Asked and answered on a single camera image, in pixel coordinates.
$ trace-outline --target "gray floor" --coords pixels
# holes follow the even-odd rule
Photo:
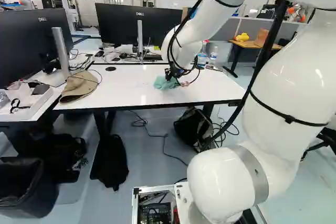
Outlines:
[[[239,67],[236,72],[239,78],[235,80],[242,87],[246,87],[253,69]],[[234,108],[226,105],[218,105],[214,108],[212,120],[219,122],[217,114],[219,117],[228,119],[233,110]],[[148,130],[151,133],[169,134],[165,151],[188,163],[195,154],[176,138],[173,131],[173,122],[183,111],[183,108],[176,108],[137,112],[148,120]],[[126,182],[120,186],[118,192],[106,189],[97,180],[89,180],[89,165],[83,172],[81,183],[75,184],[73,190],[67,188],[67,193],[62,194],[61,205],[56,205],[49,216],[42,220],[0,217],[0,223],[130,223],[133,187],[172,184],[186,177],[186,167],[182,163],[162,154],[162,138],[149,137],[143,127],[132,127],[131,122],[135,119],[135,115],[131,112],[118,112],[112,129],[112,132],[119,134],[124,141],[130,170]],[[235,124],[240,130],[240,135],[227,134],[225,144],[238,143],[247,138],[242,129],[241,115],[236,119]],[[85,122],[76,124],[59,118],[55,128],[56,132],[83,136],[89,142],[91,150],[97,146],[98,132],[91,116],[86,117]],[[329,149],[323,148],[310,153],[301,163],[297,178],[285,194],[261,204],[260,208],[268,223],[271,224],[322,223],[336,217],[335,192],[336,157]],[[75,198],[77,202],[73,204],[62,204],[62,202],[71,202]]]

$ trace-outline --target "yellow rubber duck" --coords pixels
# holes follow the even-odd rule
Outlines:
[[[237,35],[235,40],[236,41],[247,41],[250,37],[247,35],[247,33],[242,33],[241,35]]]

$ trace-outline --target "green cloth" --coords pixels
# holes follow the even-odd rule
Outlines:
[[[161,90],[175,89],[177,86],[179,86],[179,84],[174,77],[167,81],[164,76],[158,76],[154,82],[154,87]]]

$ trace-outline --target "black bag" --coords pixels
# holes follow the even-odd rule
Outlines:
[[[174,122],[174,129],[179,138],[191,147],[196,143],[202,144],[214,131],[211,119],[195,107],[186,110]]]
[[[34,144],[32,157],[41,158],[56,183],[73,183],[79,176],[72,167],[87,152],[84,139],[70,134],[51,134]]]
[[[129,173],[126,150],[120,136],[111,135],[107,138],[102,146],[97,176],[107,188],[112,187],[114,191],[118,191],[119,185],[125,182]]]
[[[38,158],[0,158],[0,214],[14,218],[42,218],[49,214],[58,188]]]

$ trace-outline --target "water bottle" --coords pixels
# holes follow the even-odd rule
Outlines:
[[[208,57],[205,52],[206,43],[202,42],[202,50],[197,54],[197,66],[200,68],[205,68]]]
[[[214,47],[214,51],[210,53],[210,62],[209,62],[209,65],[215,66],[217,55],[218,55],[218,47],[215,46]]]

